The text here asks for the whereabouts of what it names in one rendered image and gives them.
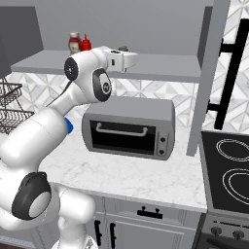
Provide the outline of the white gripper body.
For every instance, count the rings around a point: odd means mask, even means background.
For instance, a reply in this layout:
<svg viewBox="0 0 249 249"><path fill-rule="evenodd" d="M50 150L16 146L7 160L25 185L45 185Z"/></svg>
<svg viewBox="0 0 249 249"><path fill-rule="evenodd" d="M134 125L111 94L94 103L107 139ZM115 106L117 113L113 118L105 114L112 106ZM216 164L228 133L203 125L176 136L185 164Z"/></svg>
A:
<svg viewBox="0 0 249 249"><path fill-rule="evenodd" d="M138 61L137 53L123 52L123 70L125 73L126 70L132 66L134 66Z"/></svg>

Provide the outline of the red condiment bottle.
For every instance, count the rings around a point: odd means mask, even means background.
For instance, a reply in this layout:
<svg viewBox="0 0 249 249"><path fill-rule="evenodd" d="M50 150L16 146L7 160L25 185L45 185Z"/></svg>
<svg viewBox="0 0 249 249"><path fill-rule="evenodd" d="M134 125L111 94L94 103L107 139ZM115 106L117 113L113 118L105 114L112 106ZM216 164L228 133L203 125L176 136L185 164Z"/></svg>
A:
<svg viewBox="0 0 249 249"><path fill-rule="evenodd" d="M91 42L87 34L84 34L84 38L82 39L81 43L81 51L90 51L90 50L91 50Z"/></svg>

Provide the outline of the red shaker with grey cap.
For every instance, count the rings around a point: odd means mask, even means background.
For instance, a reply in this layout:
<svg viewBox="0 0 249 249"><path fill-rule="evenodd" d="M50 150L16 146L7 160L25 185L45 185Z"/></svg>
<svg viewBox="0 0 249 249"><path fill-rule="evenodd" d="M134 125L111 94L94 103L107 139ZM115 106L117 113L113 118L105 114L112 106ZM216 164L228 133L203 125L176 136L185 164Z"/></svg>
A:
<svg viewBox="0 0 249 249"><path fill-rule="evenodd" d="M70 53L78 53L81 50L81 39L78 31L72 31L68 42Z"/></svg>

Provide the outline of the grey cabinet door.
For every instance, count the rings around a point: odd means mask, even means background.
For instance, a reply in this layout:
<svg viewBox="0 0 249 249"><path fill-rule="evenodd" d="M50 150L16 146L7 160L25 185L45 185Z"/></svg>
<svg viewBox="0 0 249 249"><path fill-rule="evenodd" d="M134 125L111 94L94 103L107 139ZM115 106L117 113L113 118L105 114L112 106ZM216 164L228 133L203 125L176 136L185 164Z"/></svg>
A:
<svg viewBox="0 0 249 249"><path fill-rule="evenodd" d="M196 154L202 123L205 120L206 109L212 89L230 3L231 0L214 0L213 2L212 15L196 96L195 112L186 153L186 155L190 157L193 157Z"/></svg>
<svg viewBox="0 0 249 249"><path fill-rule="evenodd" d="M42 49L35 8L0 6L0 78L12 72L12 65Z"/></svg>

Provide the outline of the grey toaster oven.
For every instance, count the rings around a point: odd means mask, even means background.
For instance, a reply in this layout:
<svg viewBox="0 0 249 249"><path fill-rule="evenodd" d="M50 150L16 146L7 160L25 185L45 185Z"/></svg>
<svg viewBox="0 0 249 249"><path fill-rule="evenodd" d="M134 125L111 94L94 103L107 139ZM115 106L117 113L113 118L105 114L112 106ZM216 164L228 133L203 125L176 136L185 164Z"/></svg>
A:
<svg viewBox="0 0 249 249"><path fill-rule="evenodd" d="M106 134L102 128L141 132L143 137ZM82 119L82 135L91 152L168 160L175 144L175 107L171 100L111 96L103 103L91 104Z"/></svg>

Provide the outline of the black hob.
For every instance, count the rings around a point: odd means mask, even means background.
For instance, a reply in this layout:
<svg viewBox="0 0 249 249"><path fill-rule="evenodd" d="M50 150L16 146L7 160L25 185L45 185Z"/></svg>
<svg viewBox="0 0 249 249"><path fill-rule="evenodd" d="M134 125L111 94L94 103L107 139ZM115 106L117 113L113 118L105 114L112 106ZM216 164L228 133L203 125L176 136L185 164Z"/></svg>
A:
<svg viewBox="0 0 249 249"><path fill-rule="evenodd" d="M208 212L249 219L249 135L203 131L199 151Z"/></svg>

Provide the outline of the grey cupboard door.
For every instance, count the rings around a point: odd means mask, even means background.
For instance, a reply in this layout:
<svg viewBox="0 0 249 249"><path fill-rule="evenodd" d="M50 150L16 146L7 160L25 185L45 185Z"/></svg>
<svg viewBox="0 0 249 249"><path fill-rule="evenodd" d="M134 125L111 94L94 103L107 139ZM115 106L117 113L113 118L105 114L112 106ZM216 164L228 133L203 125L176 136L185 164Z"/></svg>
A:
<svg viewBox="0 0 249 249"><path fill-rule="evenodd" d="M192 249L196 231L116 221L115 249Z"/></svg>
<svg viewBox="0 0 249 249"><path fill-rule="evenodd" d="M103 206L103 198L101 196L92 196L95 202L96 210L93 215L93 218L90 220L89 223L86 224L88 234L95 240L95 230L94 230L94 221L99 220L100 224L100 232L102 233L101 237L101 246L98 246L99 249L107 249L107 242L106 242L106 232L105 232L105 211Z"/></svg>

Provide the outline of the grey drawer front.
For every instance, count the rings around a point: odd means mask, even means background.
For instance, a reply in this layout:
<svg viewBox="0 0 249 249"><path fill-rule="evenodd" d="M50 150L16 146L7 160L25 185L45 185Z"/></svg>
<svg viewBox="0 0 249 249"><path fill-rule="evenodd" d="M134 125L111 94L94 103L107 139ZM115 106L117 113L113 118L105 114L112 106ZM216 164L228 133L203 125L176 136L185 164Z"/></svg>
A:
<svg viewBox="0 0 249 249"><path fill-rule="evenodd" d="M110 215L118 215L138 220L180 226L187 229L196 229L200 218L199 212L142 202L114 199L110 197L105 198L105 206L106 213ZM145 206L148 211L152 212L158 208L160 213L163 215L162 219L160 220L138 216L137 211L142 206Z"/></svg>

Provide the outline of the grey oven with knobs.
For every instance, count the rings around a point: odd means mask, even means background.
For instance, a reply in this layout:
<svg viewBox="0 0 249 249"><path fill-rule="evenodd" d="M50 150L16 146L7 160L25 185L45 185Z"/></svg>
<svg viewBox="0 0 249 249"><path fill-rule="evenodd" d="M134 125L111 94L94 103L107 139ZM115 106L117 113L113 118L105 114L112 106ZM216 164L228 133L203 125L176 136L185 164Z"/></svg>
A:
<svg viewBox="0 0 249 249"><path fill-rule="evenodd" d="M193 249L249 249L249 221L205 214Z"/></svg>

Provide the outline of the grey open wall cabinet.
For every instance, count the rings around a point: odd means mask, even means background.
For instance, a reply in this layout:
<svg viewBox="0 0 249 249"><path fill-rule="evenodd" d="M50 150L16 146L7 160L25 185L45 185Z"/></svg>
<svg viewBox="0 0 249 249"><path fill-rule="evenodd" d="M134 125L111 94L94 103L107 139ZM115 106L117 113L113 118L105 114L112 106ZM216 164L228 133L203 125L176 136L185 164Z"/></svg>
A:
<svg viewBox="0 0 249 249"><path fill-rule="evenodd" d="M137 64L112 78L196 83L204 11L214 0L0 0L36 11L44 49L12 66L24 73L61 74L71 31L94 47L126 45Z"/></svg>

